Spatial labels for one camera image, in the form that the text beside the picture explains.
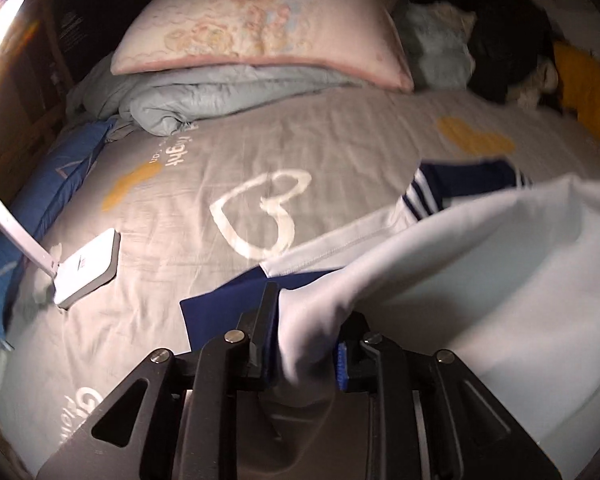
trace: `yellow heart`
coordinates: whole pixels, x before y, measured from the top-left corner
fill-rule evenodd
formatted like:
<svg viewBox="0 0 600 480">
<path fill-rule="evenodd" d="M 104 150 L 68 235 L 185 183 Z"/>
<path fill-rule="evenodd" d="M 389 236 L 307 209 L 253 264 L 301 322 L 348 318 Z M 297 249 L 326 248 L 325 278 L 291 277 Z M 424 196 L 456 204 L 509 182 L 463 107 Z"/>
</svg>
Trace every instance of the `yellow heart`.
<svg viewBox="0 0 600 480">
<path fill-rule="evenodd" d="M 474 130 L 457 117 L 440 117 L 436 125 L 447 139 L 469 155 L 507 155 L 516 150 L 516 145 L 509 137 Z"/>
<path fill-rule="evenodd" d="M 113 188 L 102 201 L 102 210 L 108 211 L 117 206 L 133 186 L 142 184 L 145 180 L 149 180 L 152 176 L 160 173 L 162 165 L 157 162 L 145 162 L 141 164 L 131 173 L 121 176 Z"/>
</svg>

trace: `gray bed sheet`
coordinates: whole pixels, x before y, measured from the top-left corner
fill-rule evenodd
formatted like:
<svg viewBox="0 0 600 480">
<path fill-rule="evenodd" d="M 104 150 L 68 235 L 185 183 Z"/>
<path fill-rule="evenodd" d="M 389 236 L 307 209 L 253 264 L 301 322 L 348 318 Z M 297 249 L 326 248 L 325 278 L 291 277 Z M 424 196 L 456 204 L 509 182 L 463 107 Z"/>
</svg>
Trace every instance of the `gray bed sheet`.
<svg viewBox="0 0 600 480">
<path fill-rule="evenodd" d="M 0 384 L 4 435 L 35 473 L 151 350 L 189 350 L 180 300 L 395 203 L 422 159 L 498 150 L 536 182 L 569 172 L 600 178 L 600 146 L 574 120 L 466 91 L 329 89 L 173 137 L 140 131 L 108 144 L 43 244 L 61 244 L 66 257 L 115 227 L 118 275 L 64 311 L 34 300 L 39 277 L 27 270 Z M 262 200 L 276 205 L 273 216 Z M 353 397 L 343 402 L 288 478 L 307 478 L 316 463 L 324 478 L 363 475 L 362 452 L 338 462 L 337 474 L 329 466 L 333 446 L 342 449 L 338 418 L 361 409 Z"/>
</svg>

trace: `pink pillow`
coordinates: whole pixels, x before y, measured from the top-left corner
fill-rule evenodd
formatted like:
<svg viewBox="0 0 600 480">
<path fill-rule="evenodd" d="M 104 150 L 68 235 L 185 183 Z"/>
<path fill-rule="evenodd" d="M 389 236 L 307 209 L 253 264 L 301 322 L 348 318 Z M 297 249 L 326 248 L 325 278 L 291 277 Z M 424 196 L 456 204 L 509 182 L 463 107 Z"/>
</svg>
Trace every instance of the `pink pillow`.
<svg viewBox="0 0 600 480">
<path fill-rule="evenodd" d="M 111 71 L 307 64 L 411 91 L 411 74 L 388 12 L 394 2 L 153 0 L 126 32 Z"/>
</svg>

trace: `lamp arm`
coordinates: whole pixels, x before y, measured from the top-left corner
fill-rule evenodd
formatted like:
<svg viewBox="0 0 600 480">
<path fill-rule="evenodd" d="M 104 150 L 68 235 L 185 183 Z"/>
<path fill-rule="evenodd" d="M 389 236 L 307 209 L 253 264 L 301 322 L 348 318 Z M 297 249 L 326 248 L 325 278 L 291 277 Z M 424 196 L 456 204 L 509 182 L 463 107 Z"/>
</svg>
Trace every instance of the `lamp arm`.
<svg viewBox="0 0 600 480">
<path fill-rule="evenodd" d="M 58 261 L 46 252 L 18 223 L 9 210 L 0 201 L 0 231 L 36 266 L 51 278 L 58 273 Z"/>
</svg>

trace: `white lamp base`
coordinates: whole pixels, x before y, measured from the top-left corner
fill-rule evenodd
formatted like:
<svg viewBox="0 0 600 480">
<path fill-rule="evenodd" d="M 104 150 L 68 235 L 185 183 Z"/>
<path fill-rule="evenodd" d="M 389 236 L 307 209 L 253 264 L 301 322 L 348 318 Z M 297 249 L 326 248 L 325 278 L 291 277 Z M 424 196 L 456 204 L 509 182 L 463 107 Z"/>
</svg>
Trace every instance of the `white lamp base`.
<svg viewBox="0 0 600 480">
<path fill-rule="evenodd" d="M 58 267 L 54 278 L 54 303 L 69 306 L 109 282 L 118 270 L 120 233 L 107 229 L 69 256 Z"/>
</svg>

